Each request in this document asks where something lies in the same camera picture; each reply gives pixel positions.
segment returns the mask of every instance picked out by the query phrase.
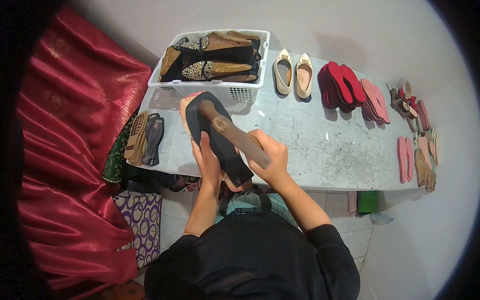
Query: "plastic bottle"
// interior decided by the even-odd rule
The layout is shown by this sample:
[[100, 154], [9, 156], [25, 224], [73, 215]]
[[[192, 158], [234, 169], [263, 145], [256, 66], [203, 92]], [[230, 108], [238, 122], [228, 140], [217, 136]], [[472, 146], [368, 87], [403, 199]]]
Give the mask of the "plastic bottle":
[[391, 215], [375, 213], [370, 215], [370, 220], [372, 220], [375, 225], [383, 225], [394, 221], [395, 218], [392, 218]]

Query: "red satin fabric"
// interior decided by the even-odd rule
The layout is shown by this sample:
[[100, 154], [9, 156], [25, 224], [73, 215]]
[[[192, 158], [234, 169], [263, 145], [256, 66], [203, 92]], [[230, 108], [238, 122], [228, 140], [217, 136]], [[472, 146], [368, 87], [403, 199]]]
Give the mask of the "red satin fabric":
[[71, 9], [54, 18], [31, 58], [18, 116], [25, 168], [21, 222], [40, 267], [83, 280], [122, 283], [137, 275], [133, 233], [101, 179], [107, 155], [140, 105], [151, 70]]

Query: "white plastic basket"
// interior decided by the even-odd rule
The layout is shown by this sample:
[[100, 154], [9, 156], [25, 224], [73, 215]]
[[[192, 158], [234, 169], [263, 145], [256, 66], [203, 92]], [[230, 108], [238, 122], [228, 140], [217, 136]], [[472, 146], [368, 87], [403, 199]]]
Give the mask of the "white plastic basket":
[[[177, 35], [170, 45], [174, 45], [179, 39], [186, 36], [190, 41], [196, 40], [212, 31], [219, 31], [226, 33], [231, 29], [217, 29], [217, 30], [203, 30], [187, 32]], [[260, 49], [259, 53], [262, 59], [258, 62], [258, 79], [255, 84], [233, 83], [223, 82], [221, 80], [212, 80], [209, 82], [183, 82], [182, 80], [174, 80], [171, 82], [158, 82], [160, 77], [160, 68], [162, 67], [162, 60], [165, 56], [158, 61], [152, 76], [148, 80], [148, 86], [158, 87], [169, 98], [183, 98], [191, 93], [208, 91], [215, 95], [220, 100], [233, 100], [243, 103], [254, 103], [257, 97], [257, 92], [264, 85], [265, 78], [265, 65], [267, 62], [268, 45], [270, 43], [270, 32], [263, 30], [250, 30], [250, 29], [234, 29], [235, 31], [245, 33], [248, 35], [257, 35], [260, 37]]]

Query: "worktable surface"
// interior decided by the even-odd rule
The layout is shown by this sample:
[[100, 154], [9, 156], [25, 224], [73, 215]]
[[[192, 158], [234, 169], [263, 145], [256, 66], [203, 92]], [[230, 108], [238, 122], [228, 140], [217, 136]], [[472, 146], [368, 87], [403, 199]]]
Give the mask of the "worktable surface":
[[[396, 141], [399, 136], [413, 140], [413, 134], [407, 122], [390, 107], [390, 93], [385, 83], [354, 71], [358, 79], [370, 80], [384, 95], [391, 123], [379, 126], [364, 120], [361, 108], [345, 114], [338, 108], [323, 107], [317, 74], [328, 63], [325, 60], [311, 58], [314, 78], [309, 102], [297, 97], [295, 77], [294, 89], [288, 96], [277, 94], [272, 65], [278, 54], [278, 51], [268, 53], [264, 85], [254, 104], [222, 101], [236, 126], [246, 132], [262, 129], [287, 145], [288, 172], [305, 189], [394, 191], [418, 188], [416, 171], [411, 182], [400, 183]], [[290, 56], [295, 68], [300, 55]], [[179, 102], [180, 99], [165, 97], [158, 88], [148, 88], [140, 112], [159, 113], [165, 119], [165, 135], [159, 146], [160, 163], [140, 168], [200, 176], [190, 137], [180, 119]], [[233, 107], [241, 111], [232, 112], [229, 108]], [[256, 175], [252, 180], [265, 184]]]

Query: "purple circle pattern fabric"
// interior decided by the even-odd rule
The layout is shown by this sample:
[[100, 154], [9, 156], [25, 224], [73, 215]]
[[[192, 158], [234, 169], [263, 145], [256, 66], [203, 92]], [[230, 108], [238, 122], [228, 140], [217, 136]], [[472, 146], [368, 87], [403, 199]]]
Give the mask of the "purple circle pattern fabric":
[[160, 255], [162, 196], [123, 191], [113, 197], [113, 201], [135, 236], [133, 241], [122, 246], [119, 251], [134, 247], [137, 250], [137, 267], [149, 265]]

